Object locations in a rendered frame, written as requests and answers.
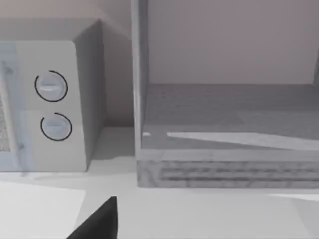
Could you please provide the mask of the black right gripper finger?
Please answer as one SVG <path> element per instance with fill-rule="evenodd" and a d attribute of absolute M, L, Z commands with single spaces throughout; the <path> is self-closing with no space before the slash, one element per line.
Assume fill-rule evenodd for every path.
<path fill-rule="evenodd" d="M 117 197 L 111 196 L 66 239 L 117 239 Z"/>

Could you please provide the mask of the pale microwave knob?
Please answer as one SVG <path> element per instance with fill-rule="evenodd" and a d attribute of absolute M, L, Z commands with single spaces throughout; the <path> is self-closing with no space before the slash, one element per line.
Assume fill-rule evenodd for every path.
<path fill-rule="evenodd" d="M 68 135 L 68 123 L 63 119 L 45 119 L 43 131 L 48 137 L 54 140 L 62 140 Z"/>
<path fill-rule="evenodd" d="M 44 76 L 38 82 L 38 90 L 44 97 L 54 100 L 61 93 L 61 81 L 55 76 Z"/>

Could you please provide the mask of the pale microwave oven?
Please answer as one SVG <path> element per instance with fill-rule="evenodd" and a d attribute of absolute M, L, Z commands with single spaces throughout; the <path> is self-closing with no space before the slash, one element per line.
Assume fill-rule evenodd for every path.
<path fill-rule="evenodd" d="M 24 146 L 10 152 L 0 96 L 0 172 L 84 172 L 106 120 L 101 22 L 91 18 L 2 18 L 0 61 L 12 69 L 9 94 L 16 134 Z M 44 76 L 61 81 L 58 98 L 38 90 Z M 68 123 L 54 140 L 45 119 Z"/>

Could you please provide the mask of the grey open cabinet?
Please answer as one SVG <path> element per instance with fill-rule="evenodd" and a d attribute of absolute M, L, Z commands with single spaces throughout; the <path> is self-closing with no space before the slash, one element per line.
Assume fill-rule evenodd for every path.
<path fill-rule="evenodd" d="M 137 183 L 319 189 L 319 0 L 131 0 Z"/>

